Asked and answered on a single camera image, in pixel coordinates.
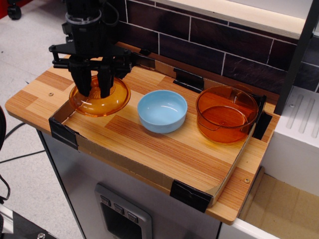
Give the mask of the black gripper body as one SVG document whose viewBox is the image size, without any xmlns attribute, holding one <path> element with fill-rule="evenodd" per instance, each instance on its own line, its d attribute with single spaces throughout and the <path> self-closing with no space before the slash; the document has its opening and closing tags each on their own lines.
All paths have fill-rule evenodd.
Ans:
<svg viewBox="0 0 319 239">
<path fill-rule="evenodd" d="M 67 14 L 65 17 L 62 29 L 67 35 L 66 43 L 49 47 L 55 68 L 68 69 L 70 72 L 80 69 L 97 72 L 109 70 L 111 74 L 131 71 L 131 51 L 108 40 L 107 25 L 102 22 L 100 14 L 86 18 Z"/>
</svg>

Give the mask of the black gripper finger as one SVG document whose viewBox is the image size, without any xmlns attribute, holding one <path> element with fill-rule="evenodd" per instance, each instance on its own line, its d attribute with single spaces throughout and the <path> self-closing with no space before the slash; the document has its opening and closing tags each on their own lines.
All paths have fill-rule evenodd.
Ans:
<svg viewBox="0 0 319 239">
<path fill-rule="evenodd" d="M 97 74 L 100 97 L 103 99 L 110 95 L 110 90 L 114 84 L 114 74 L 112 58 L 103 58 Z"/>
<path fill-rule="evenodd" d="M 70 58 L 69 72 L 79 93 L 88 97 L 91 91 L 90 61 L 87 59 Z"/>
</svg>

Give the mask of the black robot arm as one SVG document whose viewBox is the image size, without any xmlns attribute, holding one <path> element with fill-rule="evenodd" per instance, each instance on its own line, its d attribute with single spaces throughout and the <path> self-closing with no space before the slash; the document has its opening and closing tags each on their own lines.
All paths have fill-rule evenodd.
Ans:
<svg viewBox="0 0 319 239">
<path fill-rule="evenodd" d="M 51 45 L 55 68 L 68 69 L 83 96 L 91 91 L 91 72 L 97 71 L 100 97 L 106 98 L 117 73 L 131 71 L 131 51 L 108 39 L 109 29 L 119 22 L 119 13 L 106 0 L 66 1 L 66 22 L 62 29 L 66 42 Z"/>
</svg>

